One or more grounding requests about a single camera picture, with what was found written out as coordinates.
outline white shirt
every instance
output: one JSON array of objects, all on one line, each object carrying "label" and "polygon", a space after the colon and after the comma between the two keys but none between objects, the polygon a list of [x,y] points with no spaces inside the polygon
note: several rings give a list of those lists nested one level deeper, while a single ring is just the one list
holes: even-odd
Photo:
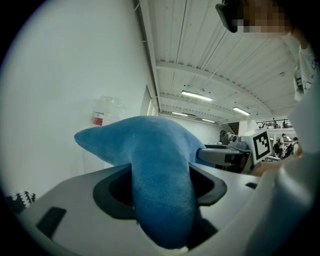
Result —
[{"label": "white shirt", "polygon": [[292,151],[292,153],[295,155],[295,154],[297,153],[297,150],[298,150],[298,143],[293,142],[292,144],[293,144],[293,151]]},{"label": "white shirt", "polygon": [[320,154],[320,86],[319,81],[312,86],[301,102],[288,115],[303,153]]},{"label": "white shirt", "polygon": [[297,67],[294,70],[294,99],[301,101],[319,79],[320,64],[310,45],[306,49],[299,48]]},{"label": "white shirt", "polygon": [[285,141],[284,141],[284,138],[280,138],[280,146],[279,146],[279,149],[283,149],[285,147]]}]

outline black device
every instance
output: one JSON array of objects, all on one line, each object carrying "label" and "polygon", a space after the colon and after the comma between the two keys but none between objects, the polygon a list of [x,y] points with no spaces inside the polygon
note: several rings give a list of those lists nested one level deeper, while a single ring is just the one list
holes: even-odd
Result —
[{"label": "black device", "polygon": [[232,33],[238,31],[236,20],[238,17],[238,7],[240,0],[223,0],[215,6],[225,28]]}]

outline person's hand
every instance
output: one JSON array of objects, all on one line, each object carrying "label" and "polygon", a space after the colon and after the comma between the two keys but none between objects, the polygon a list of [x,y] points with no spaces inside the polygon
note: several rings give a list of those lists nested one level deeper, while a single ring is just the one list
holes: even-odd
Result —
[{"label": "person's hand", "polygon": [[259,162],[255,165],[251,175],[261,177],[264,172],[278,170],[281,162]]}]

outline black rectangular slot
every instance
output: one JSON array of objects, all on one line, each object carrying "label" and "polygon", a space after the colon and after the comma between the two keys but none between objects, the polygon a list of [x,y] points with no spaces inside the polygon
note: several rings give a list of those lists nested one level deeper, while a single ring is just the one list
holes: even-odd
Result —
[{"label": "black rectangular slot", "polygon": [[249,188],[252,188],[252,189],[256,189],[256,187],[257,187],[257,184],[256,183],[252,183],[252,182],[249,182],[249,183],[247,183],[247,184],[245,184],[247,187],[249,187]]},{"label": "black rectangular slot", "polygon": [[189,171],[196,198],[202,197],[215,187],[215,184],[211,179],[208,179],[191,167],[189,168]]},{"label": "black rectangular slot", "polygon": [[66,212],[66,209],[51,207],[38,222],[36,227],[51,239]]}]

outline red label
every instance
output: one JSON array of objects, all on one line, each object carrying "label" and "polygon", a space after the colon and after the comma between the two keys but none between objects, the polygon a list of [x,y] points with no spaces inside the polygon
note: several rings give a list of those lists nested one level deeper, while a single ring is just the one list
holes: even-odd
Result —
[{"label": "red label", "polygon": [[102,118],[98,118],[98,117],[93,118],[93,123],[97,126],[102,126]]}]

